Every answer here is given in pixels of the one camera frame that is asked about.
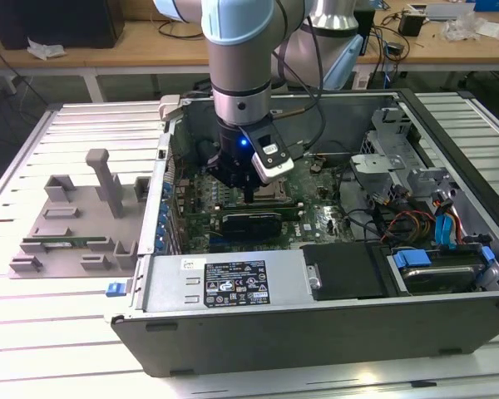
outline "robotic arm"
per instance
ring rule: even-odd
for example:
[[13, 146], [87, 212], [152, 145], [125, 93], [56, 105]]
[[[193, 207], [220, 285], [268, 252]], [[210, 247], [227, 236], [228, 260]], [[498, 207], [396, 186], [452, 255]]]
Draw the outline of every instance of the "robotic arm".
[[362, 38], [355, 0], [154, 0], [168, 17], [201, 23], [207, 39], [220, 151], [209, 172], [229, 187], [253, 191], [294, 168], [270, 112], [272, 77], [295, 81], [275, 50], [309, 86], [319, 85], [313, 30], [324, 65], [324, 89], [340, 89], [353, 70]]

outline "table leg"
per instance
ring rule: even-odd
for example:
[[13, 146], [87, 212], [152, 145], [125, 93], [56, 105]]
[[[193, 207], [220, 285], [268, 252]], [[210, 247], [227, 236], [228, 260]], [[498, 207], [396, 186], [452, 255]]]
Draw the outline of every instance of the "table leg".
[[442, 90], [452, 90], [452, 82], [455, 80], [456, 72], [449, 72], [446, 77], [446, 81], [443, 83], [443, 86], [440, 87]]
[[0, 76], [0, 88], [9, 96], [17, 94], [17, 88], [13, 85], [13, 78], [15, 76]]
[[355, 72], [355, 78], [353, 79], [353, 90], [366, 90], [368, 89], [369, 77], [372, 72], [369, 70], [364, 70], [363, 68]]
[[96, 75], [84, 75], [86, 89], [89, 91], [92, 102], [106, 102], [106, 96], [101, 89], [100, 82], [98, 81], [98, 76]]
[[153, 87], [153, 96], [156, 99], [161, 97], [161, 86], [159, 85], [159, 79], [157, 75], [150, 75], [151, 86]]

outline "blue latch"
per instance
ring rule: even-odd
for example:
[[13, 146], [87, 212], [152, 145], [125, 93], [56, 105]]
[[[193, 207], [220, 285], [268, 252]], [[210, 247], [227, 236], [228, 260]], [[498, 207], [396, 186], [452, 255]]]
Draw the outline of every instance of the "blue latch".
[[393, 255], [398, 268], [421, 268], [431, 266], [431, 259], [424, 249], [404, 249]]
[[434, 228], [434, 240], [438, 245], [447, 245], [450, 249], [457, 246], [451, 242], [452, 219], [446, 214], [440, 214], [436, 217], [436, 226]]
[[496, 260], [496, 255], [492, 252], [490, 247], [482, 247], [481, 249], [482, 256], [484, 256], [484, 259], [486, 260], [486, 263], [488, 266], [493, 264]]
[[111, 283], [106, 290], [106, 297], [125, 297], [126, 296], [126, 284], [125, 283]]

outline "power supply label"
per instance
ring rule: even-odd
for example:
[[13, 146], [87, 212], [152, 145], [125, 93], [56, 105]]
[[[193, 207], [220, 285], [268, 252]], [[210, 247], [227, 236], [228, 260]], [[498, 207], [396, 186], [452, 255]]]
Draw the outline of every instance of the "power supply label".
[[269, 303], [264, 260], [205, 265], [207, 308], [265, 305]]

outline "electronic equipment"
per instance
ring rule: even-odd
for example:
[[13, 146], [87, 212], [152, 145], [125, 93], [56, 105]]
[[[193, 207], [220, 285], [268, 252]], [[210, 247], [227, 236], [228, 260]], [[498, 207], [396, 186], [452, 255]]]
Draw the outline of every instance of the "electronic equipment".
[[388, 42], [386, 45], [386, 48], [387, 48], [389, 55], [400, 56], [401, 54], [403, 54], [403, 50], [404, 50], [405, 46], [403, 44], [397, 43], [397, 42]]
[[472, 12], [475, 3], [436, 2], [429, 4], [408, 4], [413, 13], [422, 13], [431, 21], [448, 21]]
[[422, 30], [426, 18], [425, 14], [403, 12], [398, 27], [399, 33], [403, 36], [417, 37]]
[[[221, 140], [213, 101], [161, 99], [162, 115], [169, 104], [180, 110], [159, 141], [131, 304], [111, 320], [146, 373], [469, 353], [499, 334], [499, 215], [481, 205], [495, 194], [462, 158], [435, 167], [418, 149], [458, 151], [411, 92], [324, 94], [325, 152], [252, 203], [199, 151]], [[289, 139], [310, 135], [314, 117], [285, 119]]]
[[64, 47], [114, 47], [124, 29], [120, 0], [0, 0], [0, 42], [25, 49], [27, 39]]

